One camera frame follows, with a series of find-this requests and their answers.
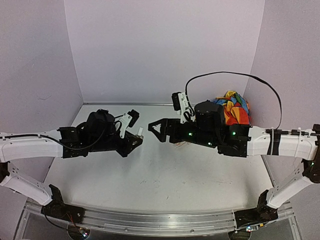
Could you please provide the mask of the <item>white nail polish cap brush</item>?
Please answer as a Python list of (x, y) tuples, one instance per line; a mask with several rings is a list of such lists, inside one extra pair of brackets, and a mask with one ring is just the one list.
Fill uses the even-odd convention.
[(143, 134), (143, 130), (144, 130), (143, 127), (139, 127), (138, 132), (137, 132), (137, 135), (138, 135), (138, 136), (141, 136), (141, 135)]

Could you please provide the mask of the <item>glitter nail polish bottle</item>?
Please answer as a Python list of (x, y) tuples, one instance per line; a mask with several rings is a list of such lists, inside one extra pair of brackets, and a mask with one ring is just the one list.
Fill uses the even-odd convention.
[(136, 134), (135, 137), (136, 137), (136, 138), (139, 138), (139, 139), (141, 139), (141, 140), (144, 139), (144, 136), (143, 136), (143, 135), (138, 135), (138, 134)]

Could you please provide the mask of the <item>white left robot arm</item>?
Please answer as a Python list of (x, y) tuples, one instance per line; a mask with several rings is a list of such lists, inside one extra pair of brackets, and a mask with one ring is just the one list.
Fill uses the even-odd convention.
[(127, 130), (135, 125), (139, 117), (140, 114), (134, 109), (120, 116), (99, 109), (91, 112), (87, 120), (76, 127), (60, 127), (40, 133), (1, 133), (0, 185), (47, 206), (56, 218), (64, 218), (68, 208), (60, 190), (23, 174), (13, 165), (13, 161), (41, 157), (69, 159), (109, 151), (126, 158), (143, 143), (140, 130), (137, 134)]

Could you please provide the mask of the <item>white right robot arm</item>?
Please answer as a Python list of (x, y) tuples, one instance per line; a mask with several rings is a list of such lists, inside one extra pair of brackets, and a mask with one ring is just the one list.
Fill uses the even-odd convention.
[(301, 190), (320, 182), (319, 125), (307, 130), (227, 125), (223, 106), (209, 100), (198, 103), (194, 111), (194, 120), (162, 118), (149, 123), (148, 130), (162, 143), (188, 142), (217, 149), (219, 154), (229, 157), (301, 158), (302, 164), (291, 175), (261, 195), (262, 203), (269, 209), (278, 209)]

